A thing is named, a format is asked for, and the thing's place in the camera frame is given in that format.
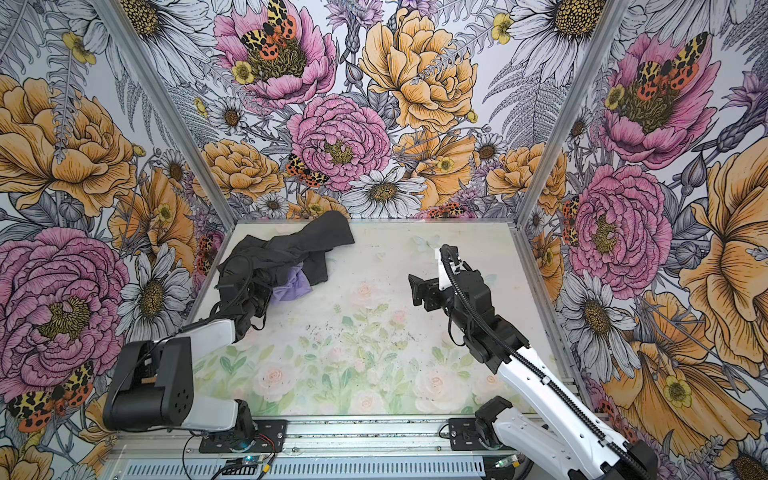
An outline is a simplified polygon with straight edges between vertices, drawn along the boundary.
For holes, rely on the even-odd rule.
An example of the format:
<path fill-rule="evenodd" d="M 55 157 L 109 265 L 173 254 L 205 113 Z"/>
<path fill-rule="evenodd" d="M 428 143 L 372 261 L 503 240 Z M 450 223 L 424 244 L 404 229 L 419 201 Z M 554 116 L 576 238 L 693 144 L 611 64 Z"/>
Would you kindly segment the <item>purple cloth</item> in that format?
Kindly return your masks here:
<path fill-rule="evenodd" d="M 273 289 L 271 303 L 294 301 L 311 291 L 312 286 L 303 271 L 303 265 L 298 264 L 290 269 L 286 282 Z"/>

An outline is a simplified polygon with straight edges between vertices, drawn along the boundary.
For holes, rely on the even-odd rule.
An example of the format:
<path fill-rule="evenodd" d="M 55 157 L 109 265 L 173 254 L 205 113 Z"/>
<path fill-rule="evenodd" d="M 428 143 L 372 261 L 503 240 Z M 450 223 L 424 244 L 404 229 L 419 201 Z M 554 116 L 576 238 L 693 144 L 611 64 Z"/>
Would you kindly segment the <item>black cloth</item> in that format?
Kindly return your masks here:
<path fill-rule="evenodd" d="M 273 289 L 283 285 L 292 267 L 302 264 L 313 287 L 328 280 L 326 254 L 355 243 L 348 219 L 329 211 L 300 231 L 269 240 L 248 235 L 219 267 L 219 283 L 255 280 Z"/>

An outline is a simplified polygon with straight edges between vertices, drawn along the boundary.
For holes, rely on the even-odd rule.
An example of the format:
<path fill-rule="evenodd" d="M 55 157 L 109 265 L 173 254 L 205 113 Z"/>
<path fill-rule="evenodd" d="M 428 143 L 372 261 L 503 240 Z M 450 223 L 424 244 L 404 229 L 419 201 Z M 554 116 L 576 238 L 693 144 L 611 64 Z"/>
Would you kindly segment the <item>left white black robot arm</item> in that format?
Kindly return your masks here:
<path fill-rule="evenodd" d="M 103 409 L 108 429 L 184 430 L 232 451 L 252 446 L 257 432 L 247 402 L 197 394 L 193 367 L 210 353 L 241 341 L 252 329 L 252 320 L 265 317 L 272 288 L 239 280 L 217 290 L 221 300 L 206 318 L 160 340 L 132 341 L 123 347 Z"/>

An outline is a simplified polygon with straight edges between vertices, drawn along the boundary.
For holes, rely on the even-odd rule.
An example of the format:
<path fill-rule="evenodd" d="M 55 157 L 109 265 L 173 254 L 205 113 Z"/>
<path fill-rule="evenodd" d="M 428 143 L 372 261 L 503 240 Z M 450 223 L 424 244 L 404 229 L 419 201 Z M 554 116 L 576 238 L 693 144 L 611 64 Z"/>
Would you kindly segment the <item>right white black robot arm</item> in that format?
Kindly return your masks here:
<path fill-rule="evenodd" d="M 510 447 L 556 479 L 655 479 L 658 458 L 643 441 L 631 442 L 600 420 L 552 374 L 528 339 L 497 314 L 480 271 L 457 247 L 435 252 L 438 275 L 408 277 L 414 306 L 442 311 L 458 328 L 471 356 L 513 387 L 543 422 L 529 421 L 496 396 L 475 413 L 475 430 L 489 450 Z"/>

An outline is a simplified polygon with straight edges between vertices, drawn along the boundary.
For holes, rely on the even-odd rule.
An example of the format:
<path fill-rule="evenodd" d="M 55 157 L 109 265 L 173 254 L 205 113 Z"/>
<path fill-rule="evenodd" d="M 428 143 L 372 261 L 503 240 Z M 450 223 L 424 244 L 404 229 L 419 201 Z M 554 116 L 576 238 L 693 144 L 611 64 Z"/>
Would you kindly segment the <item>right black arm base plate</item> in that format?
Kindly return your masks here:
<path fill-rule="evenodd" d="M 448 440 L 452 451 L 497 450 L 499 442 L 491 422 L 481 418 L 450 418 Z"/>

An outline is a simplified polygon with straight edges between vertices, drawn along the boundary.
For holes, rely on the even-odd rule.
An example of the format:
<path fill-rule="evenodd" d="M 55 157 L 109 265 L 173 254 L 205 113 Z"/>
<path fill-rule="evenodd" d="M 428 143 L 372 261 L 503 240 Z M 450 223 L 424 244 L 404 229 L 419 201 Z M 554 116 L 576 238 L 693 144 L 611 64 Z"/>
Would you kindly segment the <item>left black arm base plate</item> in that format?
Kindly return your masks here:
<path fill-rule="evenodd" d="M 204 436 L 202 454 L 279 453 L 283 451 L 288 422 L 283 419 L 254 420 L 251 427 L 234 428 Z"/>

